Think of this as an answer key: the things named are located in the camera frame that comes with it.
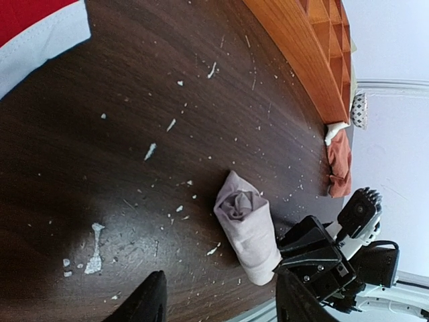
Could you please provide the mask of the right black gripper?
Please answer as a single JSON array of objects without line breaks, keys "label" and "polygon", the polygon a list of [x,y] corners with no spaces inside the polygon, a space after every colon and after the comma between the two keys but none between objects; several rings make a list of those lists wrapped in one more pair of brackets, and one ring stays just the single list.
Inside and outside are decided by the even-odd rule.
[{"label": "right black gripper", "polygon": [[363,224],[339,217],[323,225],[312,215],[295,224],[278,243],[282,259],[273,272],[293,273],[316,300],[334,302],[365,290],[358,270],[349,260],[357,250],[347,250],[357,241]]}]

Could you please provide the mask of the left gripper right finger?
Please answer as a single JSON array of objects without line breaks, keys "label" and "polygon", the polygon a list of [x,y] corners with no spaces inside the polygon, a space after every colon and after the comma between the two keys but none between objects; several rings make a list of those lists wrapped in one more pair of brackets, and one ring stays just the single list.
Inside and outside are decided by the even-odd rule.
[{"label": "left gripper right finger", "polygon": [[275,302],[278,321],[335,322],[335,318],[291,272],[278,275]]}]

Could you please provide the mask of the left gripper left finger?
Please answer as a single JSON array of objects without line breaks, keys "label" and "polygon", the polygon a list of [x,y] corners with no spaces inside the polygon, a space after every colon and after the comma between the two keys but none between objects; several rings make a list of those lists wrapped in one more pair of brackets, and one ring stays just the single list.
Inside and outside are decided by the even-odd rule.
[{"label": "left gripper left finger", "polygon": [[167,321],[167,298],[166,275],[154,271],[103,322]]}]

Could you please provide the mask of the mauve underwear white waistband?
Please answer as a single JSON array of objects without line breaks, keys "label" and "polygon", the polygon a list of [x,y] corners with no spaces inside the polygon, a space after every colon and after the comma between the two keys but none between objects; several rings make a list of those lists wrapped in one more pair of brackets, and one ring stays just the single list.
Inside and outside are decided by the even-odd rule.
[{"label": "mauve underwear white waistband", "polygon": [[281,260],[269,201],[232,170],[213,211],[248,279],[257,286],[269,283]]}]

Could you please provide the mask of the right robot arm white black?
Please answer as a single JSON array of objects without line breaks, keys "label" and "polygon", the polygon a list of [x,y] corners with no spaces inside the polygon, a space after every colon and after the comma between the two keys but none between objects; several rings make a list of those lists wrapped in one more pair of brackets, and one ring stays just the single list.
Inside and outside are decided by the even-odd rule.
[{"label": "right robot arm white black", "polygon": [[274,269],[278,321],[334,321],[328,307],[428,320],[428,278],[398,271],[398,244],[376,239],[381,200],[376,190],[361,188],[335,221],[322,224],[309,215],[287,231]]}]

